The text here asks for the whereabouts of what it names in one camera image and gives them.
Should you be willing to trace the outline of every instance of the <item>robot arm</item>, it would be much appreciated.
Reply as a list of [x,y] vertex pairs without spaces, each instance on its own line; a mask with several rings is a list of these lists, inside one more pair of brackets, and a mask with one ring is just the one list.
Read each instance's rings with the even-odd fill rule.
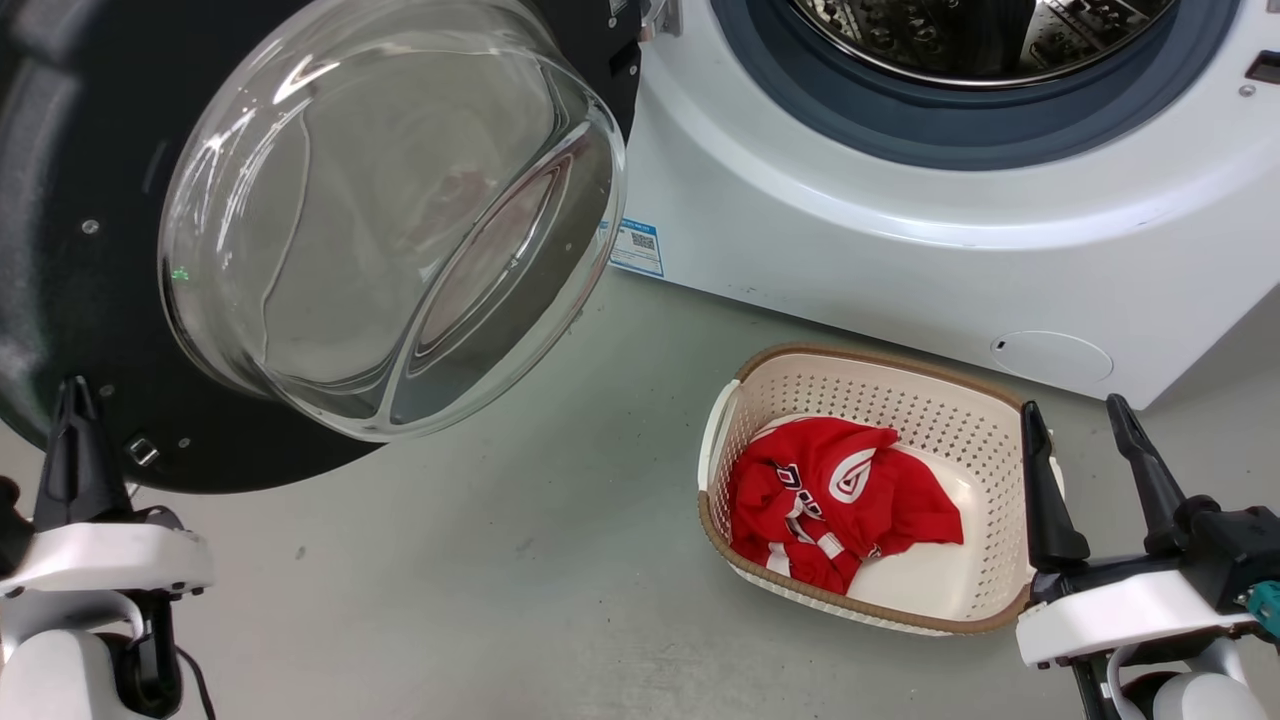
[[[1089,561],[1057,492],[1048,430],[1023,409],[1028,546],[1037,570],[1018,620],[1028,666],[1071,667],[1089,720],[1265,720],[1235,641],[1277,643],[1280,519],[1266,507],[1222,512],[1187,498],[1128,402],[1107,398],[1147,524],[1146,555]],[[1120,683],[1120,669],[1184,662]]]
[[[212,584],[212,556],[168,510],[134,511],[111,457],[87,383],[68,380],[35,520],[0,516],[0,717],[132,720],[182,706],[170,605]],[[129,633],[100,632],[114,623]]]

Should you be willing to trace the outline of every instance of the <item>qr code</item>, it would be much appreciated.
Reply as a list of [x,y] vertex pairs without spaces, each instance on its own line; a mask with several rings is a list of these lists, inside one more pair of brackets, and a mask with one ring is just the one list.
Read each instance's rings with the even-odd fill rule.
[[631,233],[631,245],[635,245],[636,247],[644,247],[645,250],[648,250],[650,252],[654,251],[653,238],[652,237],[645,237],[645,236],[643,236],[640,233],[635,233],[635,232]]

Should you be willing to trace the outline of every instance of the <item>washing machine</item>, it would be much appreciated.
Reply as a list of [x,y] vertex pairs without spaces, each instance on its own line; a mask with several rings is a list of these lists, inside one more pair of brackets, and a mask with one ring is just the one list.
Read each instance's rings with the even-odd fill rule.
[[1275,5],[0,3],[0,416],[81,377],[140,483],[306,479],[611,263],[1144,406],[1276,284]]
[[1139,409],[1280,279],[1275,0],[668,0],[654,29],[614,265]]

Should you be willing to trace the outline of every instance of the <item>teal connector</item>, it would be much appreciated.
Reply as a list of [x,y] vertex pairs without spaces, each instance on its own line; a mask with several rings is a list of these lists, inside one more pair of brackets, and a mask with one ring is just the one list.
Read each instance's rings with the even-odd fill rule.
[[1249,589],[1249,612],[1262,629],[1280,638],[1280,583],[1266,580]]

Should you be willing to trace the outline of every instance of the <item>red clothing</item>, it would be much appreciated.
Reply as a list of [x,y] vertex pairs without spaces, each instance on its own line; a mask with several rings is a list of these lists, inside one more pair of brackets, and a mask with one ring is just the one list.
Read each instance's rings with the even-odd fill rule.
[[960,511],[897,430],[803,418],[758,436],[730,477],[732,548],[840,594],[867,559],[963,543]]

